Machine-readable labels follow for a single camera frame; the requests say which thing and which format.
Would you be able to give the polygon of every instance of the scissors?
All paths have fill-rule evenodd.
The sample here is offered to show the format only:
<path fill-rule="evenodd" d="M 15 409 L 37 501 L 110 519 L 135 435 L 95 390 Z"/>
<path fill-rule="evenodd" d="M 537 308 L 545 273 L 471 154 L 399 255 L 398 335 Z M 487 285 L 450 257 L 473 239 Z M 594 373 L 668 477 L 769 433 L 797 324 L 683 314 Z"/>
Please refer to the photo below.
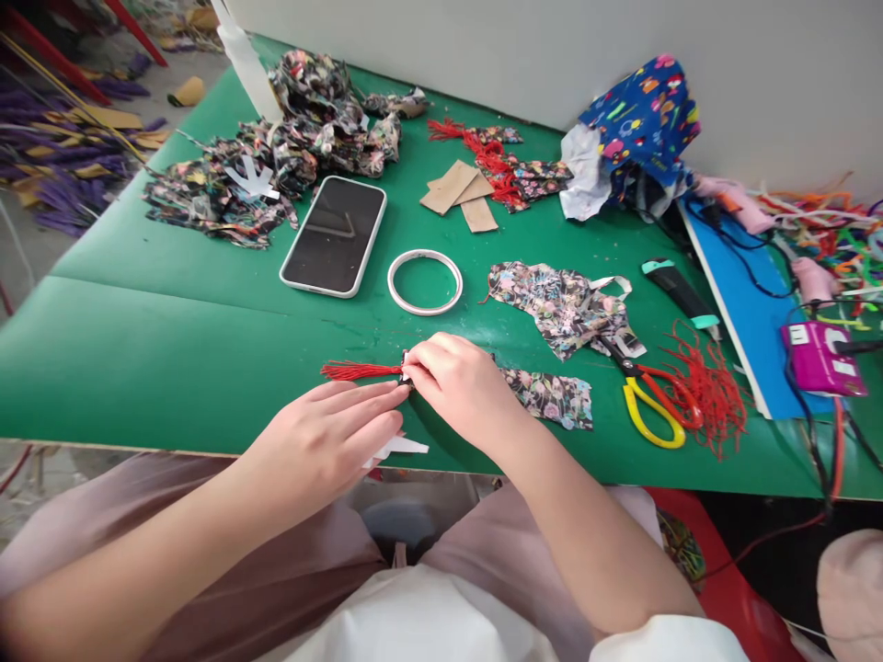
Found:
<path fill-rule="evenodd" d="M 602 344 L 610 351 L 610 355 L 616 361 L 616 365 L 619 366 L 620 370 L 623 371 L 625 375 L 625 386 L 623 386 L 623 393 L 625 393 L 625 403 L 628 405 L 628 414 L 632 418 L 632 423 L 635 424 L 638 432 L 640 432 L 644 437 L 653 444 L 664 448 L 664 449 L 679 449 L 683 446 L 683 443 L 686 439 L 686 435 L 683 431 L 684 428 L 687 429 L 699 429 L 703 424 L 703 416 L 702 410 L 699 409 L 699 405 L 696 403 L 696 399 L 687 390 L 687 387 L 684 386 L 683 382 L 681 382 L 677 377 L 672 374 L 668 374 L 665 371 L 657 370 L 656 368 L 649 368 L 647 366 L 637 365 L 631 359 L 627 358 L 623 352 L 619 350 L 619 348 L 610 342 L 604 336 L 598 336 L 601 340 Z M 637 378 L 640 377 L 644 384 L 656 395 L 658 402 L 647 395 L 640 386 L 637 385 Z M 687 404 L 687 413 L 682 413 L 677 406 L 671 401 L 671 399 L 666 395 L 665 391 L 656 383 L 653 377 L 658 377 L 660 379 L 668 380 L 671 382 L 671 385 L 674 387 L 675 392 L 681 397 L 681 399 Z M 644 423 L 644 420 L 641 418 L 640 412 L 637 410 L 637 398 L 640 398 L 645 403 L 647 403 L 654 411 L 658 412 L 660 416 L 665 418 L 671 426 L 671 432 L 673 434 L 671 439 L 662 439 L 657 437 L 650 431 L 650 428 Z"/>

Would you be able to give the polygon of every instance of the pink power strip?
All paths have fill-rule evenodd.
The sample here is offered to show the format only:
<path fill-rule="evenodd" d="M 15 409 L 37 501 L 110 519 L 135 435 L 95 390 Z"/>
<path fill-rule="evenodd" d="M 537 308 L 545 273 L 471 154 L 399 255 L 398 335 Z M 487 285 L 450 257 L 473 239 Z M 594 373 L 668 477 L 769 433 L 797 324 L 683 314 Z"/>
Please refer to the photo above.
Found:
<path fill-rule="evenodd" d="M 845 329 L 810 320 L 782 327 L 782 339 L 791 347 L 797 387 L 816 395 L 863 396 L 867 387 L 851 356 L 838 354 L 834 343 L 849 342 Z"/>

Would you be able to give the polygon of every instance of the white phone case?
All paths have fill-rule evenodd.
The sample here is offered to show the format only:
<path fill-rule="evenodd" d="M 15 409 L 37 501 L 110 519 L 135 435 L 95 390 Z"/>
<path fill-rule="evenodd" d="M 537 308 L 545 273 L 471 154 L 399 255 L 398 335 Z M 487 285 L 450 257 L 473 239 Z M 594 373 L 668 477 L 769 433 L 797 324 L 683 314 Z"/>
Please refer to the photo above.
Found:
<path fill-rule="evenodd" d="M 365 254 L 361 258 L 361 264 L 359 265 L 359 273 L 356 274 L 356 280 L 352 284 L 352 288 L 348 291 L 336 291 L 336 290 L 327 290 L 325 288 L 316 287 L 316 285 L 307 285 L 306 283 L 292 282 L 291 280 L 286 280 L 285 276 L 285 267 L 288 266 L 288 261 L 292 258 L 292 253 L 294 252 L 294 247 L 297 246 L 298 240 L 304 233 L 304 228 L 310 222 L 310 215 L 313 213 L 313 208 L 315 203 L 322 195 L 322 189 L 325 187 L 325 183 L 329 179 L 341 179 L 352 186 L 361 186 L 366 188 L 375 188 L 384 194 L 384 201 L 380 205 L 380 210 L 377 212 L 377 220 L 374 222 L 374 227 L 371 230 L 371 236 L 368 237 L 368 245 L 365 247 Z M 295 288 L 296 290 L 306 290 L 311 292 L 316 292 L 317 294 L 326 294 L 328 296 L 336 296 L 340 299 L 351 299 L 356 295 L 361 286 L 361 278 L 365 274 L 365 267 L 368 265 L 368 257 L 371 256 L 371 251 L 374 248 L 374 239 L 377 237 L 377 231 L 380 229 L 380 223 L 384 219 L 384 212 L 386 211 L 386 191 L 384 191 L 380 187 L 374 187 L 370 184 L 362 184 L 361 182 L 353 181 L 352 179 L 346 179 L 345 177 L 339 177 L 337 175 L 330 175 L 326 177 L 322 181 L 322 185 L 319 187 L 319 192 L 313 198 L 313 203 L 310 205 L 309 211 L 306 213 L 306 218 L 304 218 L 304 223 L 301 225 L 301 229 L 298 231 L 297 236 L 294 237 L 294 241 L 292 242 L 292 247 L 288 251 L 288 255 L 285 256 L 285 260 L 282 262 L 282 266 L 279 269 L 279 280 L 288 285 L 290 288 Z"/>

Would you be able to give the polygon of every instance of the phone screen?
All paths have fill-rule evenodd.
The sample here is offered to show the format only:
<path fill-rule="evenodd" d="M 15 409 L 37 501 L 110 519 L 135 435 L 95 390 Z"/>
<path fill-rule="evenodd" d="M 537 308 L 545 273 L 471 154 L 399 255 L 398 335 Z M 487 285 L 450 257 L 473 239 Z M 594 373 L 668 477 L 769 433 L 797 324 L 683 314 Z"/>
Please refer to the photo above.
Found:
<path fill-rule="evenodd" d="M 327 179 L 282 276 L 325 290 L 352 290 L 383 206 L 384 193 L 378 188 Z"/>

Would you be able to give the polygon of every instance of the green table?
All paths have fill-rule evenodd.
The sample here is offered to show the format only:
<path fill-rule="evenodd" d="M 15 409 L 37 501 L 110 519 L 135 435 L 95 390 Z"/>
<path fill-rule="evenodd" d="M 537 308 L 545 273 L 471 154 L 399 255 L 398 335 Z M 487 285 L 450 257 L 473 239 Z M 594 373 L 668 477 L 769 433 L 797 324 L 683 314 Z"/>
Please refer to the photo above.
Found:
<path fill-rule="evenodd" d="M 284 47 L 259 40 L 268 61 Z M 354 83 L 367 92 L 406 86 L 361 71 Z M 431 95 L 429 118 L 446 115 L 467 126 L 498 124 L 497 113 Z M 190 114 L 182 129 L 198 140 L 233 135 L 254 111 L 232 70 Z M 185 452 L 240 453 L 280 407 L 322 381 L 327 360 L 395 364 L 436 331 L 460 334 L 497 353 L 501 365 L 580 377 L 592 385 L 595 431 L 550 429 L 604 482 L 659 485 L 768 495 L 817 496 L 808 455 L 791 424 L 751 417 L 740 452 L 718 462 L 690 441 L 664 451 L 632 426 L 614 363 L 583 349 L 560 363 L 533 319 L 487 293 L 491 264 L 519 259 L 575 268 L 594 279 L 622 274 L 635 291 L 628 299 L 632 326 L 648 346 L 646 362 L 672 347 L 664 334 L 679 311 L 640 273 L 640 264 L 665 255 L 701 288 L 705 280 L 678 255 L 658 228 L 637 217 L 606 213 L 585 225 L 568 223 L 555 198 L 509 216 L 492 210 L 500 232 L 470 234 L 462 213 L 444 218 L 419 199 L 426 182 L 455 159 L 470 161 L 459 141 L 429 143 L 426 118 L 403 122 L 401 162 L 376 183 L 389 202 L 359 294 L 339 300 L 283 285 L 278 271 L 294 238 L 287 225 L 272 234 L 266 252 L 210 240 L 144 218 L 145 173 L 137 176 L 95 227 L 0 332 L 0 436 Z M 560 133 L 519 124 L 528 158 L 559 156 Z M 199 156 L 174 136 L 155 156 L 159 169 Z M 306 204 L 299 203 L 302 217 Z M 464 276 L 464 294 L 449 313 L 416 317 L 399 309 L 385 283 L 399 254 L 433 248 L 450 256 Z M 453 280 L 446 269 L 420 260 L 406 265 L 403 295 L 417 305 L 446 301 Z M 399 455 L 387 464 L 436 471 L 495 473 L 484 455 L 457 437 L 413 395 L 403 407 L 410 438 L 430 444 L 426 455 Z M 661 419 L 647 413 L 652 427 Z M 827 428 L 821 429 L 828 456 Z M 851 446 L 844 494 L 883 497 L 883 476 Z"/>

